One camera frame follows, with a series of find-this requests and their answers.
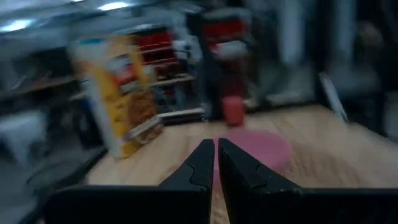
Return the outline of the red translucent plastic cup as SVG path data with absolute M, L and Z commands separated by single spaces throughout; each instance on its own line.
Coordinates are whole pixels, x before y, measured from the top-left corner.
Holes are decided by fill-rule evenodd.
M 228 126 L 242 126 L 245 117 L 244 100 L 240 96 L 222 98 L 223 115 Z

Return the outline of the shelving rack with red goods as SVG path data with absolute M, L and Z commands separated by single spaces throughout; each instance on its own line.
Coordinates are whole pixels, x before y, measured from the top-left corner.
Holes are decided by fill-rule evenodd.
M 137 47 L 151 78 L 159 116 L 167 126 L 204 119 L 189 44 L 166 27 L 135 31 Z

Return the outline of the pink ribbed bowl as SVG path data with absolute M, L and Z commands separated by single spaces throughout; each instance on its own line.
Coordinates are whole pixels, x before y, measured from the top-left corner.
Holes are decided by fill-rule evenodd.
M 284 172 L 290 162 L 291 146 L 282 136 L 262 130 L 232 129 L 226 134 L 215 137 L 215 161 L 213 171 L 213 188 L 221 190 L 218 167 L 218 140 L 225 138 L 245 152 L 277 172 Z

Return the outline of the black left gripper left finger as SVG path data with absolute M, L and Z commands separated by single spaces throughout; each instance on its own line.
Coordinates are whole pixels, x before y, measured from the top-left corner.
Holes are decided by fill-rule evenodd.
M 205 139 L 159 185 L 60 190 L 45 204 L 45 224 L 209 224 L 214 157 Z

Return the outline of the yellow raisin bran cereal box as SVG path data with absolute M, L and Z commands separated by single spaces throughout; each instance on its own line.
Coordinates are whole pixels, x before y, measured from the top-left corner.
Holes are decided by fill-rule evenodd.
M 109 153 L 127 158 L 164 128 L 133 35 L 111 34 L 72 42 L 70 55 Z

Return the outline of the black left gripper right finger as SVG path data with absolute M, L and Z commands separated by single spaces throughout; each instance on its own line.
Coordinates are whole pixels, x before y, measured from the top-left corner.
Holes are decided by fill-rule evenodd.
M 304 188 L 218 141 L 230 224 L 398 224 L 398 189 Z

